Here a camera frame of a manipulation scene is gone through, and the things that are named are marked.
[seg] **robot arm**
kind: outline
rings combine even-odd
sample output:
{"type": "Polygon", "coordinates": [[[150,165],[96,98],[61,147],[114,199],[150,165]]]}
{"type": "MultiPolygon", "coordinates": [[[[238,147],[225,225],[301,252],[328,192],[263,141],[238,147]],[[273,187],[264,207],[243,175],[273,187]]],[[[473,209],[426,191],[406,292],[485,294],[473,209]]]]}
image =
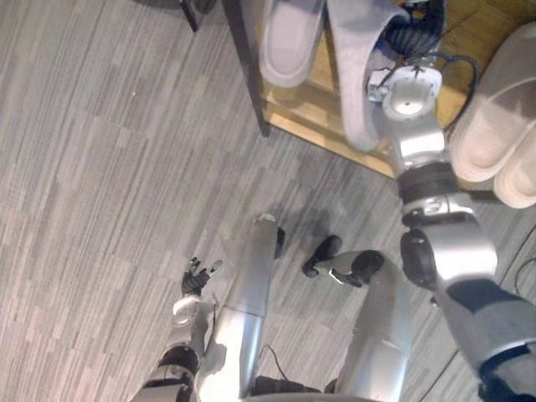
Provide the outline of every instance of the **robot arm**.
{"type": "Polygon", "coordinates": [[[183,276],[183,297],[173,305],[173,327],[167,336],[165,353],[149,374],[132,402],[188,402],[193,393],[195,376],[204,355],[204,337],[214,304],[201,292],[221,266],[214,262],[199,270],[201,261],[193,257],[183,276]]]}
{"type": "Polygon", "coordinates": [[[536,395],[536,310],[494,281],[497,254],[460,192],[434,104],[441,73],[405,66],[373,73],[373,119],[390,141],[403,201],[404,272],[434,293],[452,335],[482,380],[481,397],[536,395]]]}

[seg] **white slipper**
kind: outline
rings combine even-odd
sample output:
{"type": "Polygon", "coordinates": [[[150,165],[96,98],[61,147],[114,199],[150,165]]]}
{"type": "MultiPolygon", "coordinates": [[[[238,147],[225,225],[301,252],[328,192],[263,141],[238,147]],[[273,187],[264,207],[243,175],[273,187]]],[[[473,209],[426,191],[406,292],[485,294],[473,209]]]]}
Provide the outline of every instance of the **white slipper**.
{"type": "Polygon", "coordinates": [[[291,88],[311,71],[326,0],[266,0],[260,72],[273,85],[291,88]]]}
{"type": "Polygon", "coordinates": [[[380,138],[371,120],[374,105],[365,88],[369,56],[391,19],[401,16],[409,20],[410,16],[390,0],[327,0],[327,13],[335,43],[344,131],[353,147],[371,151],[380,138]]]}
{"type": "Polygon", "coordinates": [[[515,31],[497,51],[475,99],[451,139],[456,175],[472,182],[493,177],[536,120],[536,23],[515,31]]]}
{"type": "Polygon", "coordinates": [[[536,204],[536,122],[495,176],[493,191],[512,208],[527,208],[536,204]]]}

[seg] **gray carpet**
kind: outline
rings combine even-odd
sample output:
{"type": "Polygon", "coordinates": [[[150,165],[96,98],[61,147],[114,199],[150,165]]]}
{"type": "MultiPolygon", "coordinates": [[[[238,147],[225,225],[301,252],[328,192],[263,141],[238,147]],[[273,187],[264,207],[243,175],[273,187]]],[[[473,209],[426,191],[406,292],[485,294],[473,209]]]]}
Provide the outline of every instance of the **gray carpet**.
{"type": "MultiPolygon", "coordinates": [[[[180,11],[131,0],[0,2],[0,400],[127,400],[162,351],[188,257],[224,259],[208,289],[221,300],[231,245],[265,211],[287,234],[265,341],[291,379],[322,388],[364,291],[299,267],[328,233],[399,260],[399,207],[391,180],[260,137],[219,4],[194,35],[180,11]]],[[[536,209],[477,209],[512,289],[536,209]]],[[[476,400],[429,299],[414,288],[403,400],[476,400]]],[[[260,372],[278,376],[271,356],[260,372]]]]}

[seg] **black cable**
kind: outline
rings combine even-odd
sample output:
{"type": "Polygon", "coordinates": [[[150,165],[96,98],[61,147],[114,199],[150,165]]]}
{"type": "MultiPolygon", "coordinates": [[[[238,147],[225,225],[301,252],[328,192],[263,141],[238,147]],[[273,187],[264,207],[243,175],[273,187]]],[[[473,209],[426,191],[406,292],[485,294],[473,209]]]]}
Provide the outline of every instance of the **black cable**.
{"type": "Polygon", "coordinates": [[[288,377],[286,377],[285,373],[283,372],[283,369],[281,368],[281,365],[279,364],[279,359],[277,358],[277,353],[272,348],[272,346],[270,346],[268,343],[265,343],[265,346],[263,346],[260,351],[260,355],[262,356],[262,353],[264,352],[265,348],[270,350],[271,354],[274,356],[274,360],[276,361],[276,366],[277,366],[277,369],[279,370],[279,373],[281,374],[281,377],[283,377],[283,379],[285,379],[286,381],[290,381],[288,377]]]}
{"type": "MultiPolygon", "coordinates": [[[[510,266],[513,265],[514,262],[516,262],[516,259],[519,257],[519,254],[521,253],[521,251],[523,250],[523,247],[527,244],[528,240],[530,239],[530,236],[533,235],[533,233],[536,231],[536,224],[531,228],[531,230],[528,231],[527,235],[525,236],[525,238],[523,239],[523,241],[521,242],[520,246],[518,247],[518,249],[516,250],[515,254],[513,255],[513,258],[512,258],[512,261],[510,262],[510,266]]],[[[504,280],[506,279],[506,275],[503,277],[503,279],[499,282],[499,285],[502,285],[502,283],[504,282],[504,280]]]]}
{"type": "Polygon", "coordinates": [[[212,307],[212,330],[216,328],[216,303],[212,307]]]}
{"type": "MultiPolygon", "coordinates": [[[[530,239],[530,236],[533,235],[533,233],[536,232],[536,224],[532,227],[532,229],[527,233],[527,235],[525,236],[525,238],[523,239],[523,241],[521,242],[521,245],[518,247],[518,250],[516,251],[515,255],[513,256],[512,258],[512,264],[515,262],[515,260],[519,257],[519,254],[521,253],[521,250],[523,249],[523,247],[527,244],[528,240],[530,239]]],[[[518,286],[518,283],[519,283],[519,278],[521,277],[521,272],[527,268],[527,266],[531,263],[531,262],[536,262],[536,256],[533,256],[531,258],[529,258],[528,260],[526,260],[524,263],[521,264],[521,266],[519,266],[517,272],[516,272],[516,275],[515,277],[513,278],[513,288],[514,290],[516,291],[516,293],[521,296],[521,292],[519,291],[519,286],[518,286]]]]}
{"type": "Polygon", "coordinates": [[[515,289],[515,291],[516,291],[516,293],[518,294],[518,296],[521,296],[521,291],[519,290],[519,286],[518,286],[518,283],[519,283],[519,277],[520,277],[520,275],[521,275],[521,272],[523,272],[523,270],[524,270],[525,268],[527,268],[528,265],[529,265],[531,262],[536,263],[536,257],[529,258],[529,259],[526,260],[524,263],[522,263],[521,266],[519,267],[518,271],[516,272],[516,276],[515,276],[515,278],[513,279],[513,288],[515,289]]]}
{"type": "Polygon", "coordinates": [[[449,368],[449,366],[451,365],[452,361],[454,360],[454,358],[456,357],[456,355],[459,353],[460,351],[457,349],[454,354],[452,354],[451,358],[449,359],[448,362],[446,362],[445,364],[445,367],[440,371],[440,373],[437,375],[437,378],[434,380],[434,382],[431,384],[430,387],[428,387],[428,389],[426,390],[425,394],[422,395],[422,397],[419,399],[419,402],[422,402],[423,400],[425,400],[425,398],[428,396],[428,394],[433,390],[433,388],[436,386],[437,382],[439,381],[439,379],[441,378],[441,376],[445,373],[445,371],[449,368]]]}
{"type": "Polygon", "coordinates": [[[421,59],[429,58],[429,57],[436,57],[436,58],[443,59],[445,61],[445,64],[441,68],[441,72],[443,72],[443,70],[446,67],[448,67],[449,64],[457,63],[460,61],[466,62],[472,67],[472,81],[471,81],[471,84],[469,84],[469,91],[467,92],[467,97],[465,101],[463,102],[463,105],[461,106],[461,109],[456,115],[456,117],[452,119],[452,121],[449,124],[447,124],[444,128],[445,132],[448,135],[451,133],[451,131],[454,129],[454,127],[456,126],[460,118],[463,116],[463,114],[467,110],[467,107],[471,103],[472,98],[474,97],[475,92],[477,91],[478,81],[480,81],[480,69],[478,68],[478,63],[472,57],[465,56],[463,54],[455,54],[455,55],[450,56],[443,52],[429,52],[426,54],[415,54],[410,57],[407,57],[405,59],[405,62],[409,63],[410,61],[413,61],[416,59],[421,60],[421,59]]]}
{"type": "MultiPolygon", "coordinates": [[[[527,233],[527,235],[525,236],[525,238],[523,239],[523,241],[521,242],[521,244],[519,245],[517,251],[515,252],[515,254],[513,255],[513,258],[512,258],[512,262],[510,263],[510,266],[513,265],[513,263],[515,262],[515,260],[519,257],[519,253],[521,253],[521,251],[523,250],[523,247],[527,244],[528,240],[530,239],[530,236],[532,236],[532,234],[534,233],[534,231],[536,231],[536,224],[532,227],[532,229],[527,233]]],[[[516,272],[516,276],[515,276],[515,279],[514,279],[514,287],[516,289],[516,292],[518,293],[519,295],[519,291],[518,291],[518,278],[519,278],[519,275],[522,271],[523,268],[525,268],[530,262],[536,262],[536,256],[525,261],[524,263],[521,264],[521,266],[519,267],[518,271],[516,272]]],[[[500,282],[500,285],[504,282],[504,279],[506,278],[506,276],[503,277],[502,281],[500,282]]],[[[448,369],[448,367],[451,365],[452,361],[454,360],[454,358],[456,357],[456,355],[460,352],[459,349],[457,349],[454,354],[452,354],[451,358],[449,359],[448,362],[446,362],[445,364],[445,367],[443,367],[443,369],[440,371],[440,373],[437,375],[437,378],[434,380],[434,382],[431,384],[430,387],[428,387],[428,389],[426,390],[426,392],[424,393],[424,395],[419,399],[419,402],[422,402],[423,400],[425,400],[425,398],[428,396],[428,394],[433,390],[433,388],[436,386],[436,384],[438,383],[439,379],[441,378],[441,376],[446,372],[446,370],[448,369]]]]}

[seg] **wooden shelf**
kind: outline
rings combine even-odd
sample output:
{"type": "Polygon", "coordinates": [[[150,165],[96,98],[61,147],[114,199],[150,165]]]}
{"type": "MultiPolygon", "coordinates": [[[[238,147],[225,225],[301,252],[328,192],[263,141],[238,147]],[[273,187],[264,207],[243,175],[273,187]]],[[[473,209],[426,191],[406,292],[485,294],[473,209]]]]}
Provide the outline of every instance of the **wooden shelf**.
{"type": "MultiPolygon", "coordinates": [[[[534,0],[449,0],[446,30],[441,51],[466,54],[484,69],[501,43],[517,27],[536,19],[534,0]]],[[[437,117],[448,124],[466,98],[472,79],[471,67],[452,64],[444,73],[444,85],[437,100],[437,117]]],[[[353,149],[343,133],[338,94],[338,77],[332,36],[322,33],[311,73],[293,89],[275,87],[261,81],[260,97],[265,101],[262,114],[273,126],[347,157],[392,177],[386,145],[364,154],[353,149]]]]}

